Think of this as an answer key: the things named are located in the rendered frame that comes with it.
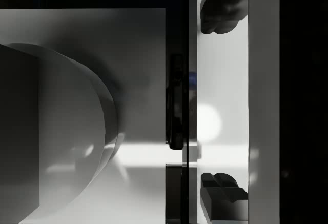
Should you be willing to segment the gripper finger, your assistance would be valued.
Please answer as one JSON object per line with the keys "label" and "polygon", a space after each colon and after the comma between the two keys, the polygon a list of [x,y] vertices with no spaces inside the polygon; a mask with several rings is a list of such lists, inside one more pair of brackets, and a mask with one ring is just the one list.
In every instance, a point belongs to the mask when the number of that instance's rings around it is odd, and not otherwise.
{"label": "gripper finger", "polygon": [[204,0],[200,19],[203,34],[226,34],[248,15],[248,0]]}
{"label": "gripper finger", "polygon": [[226,173],[203,173],[200,203],[207,221],[247,221],[248,193]]}

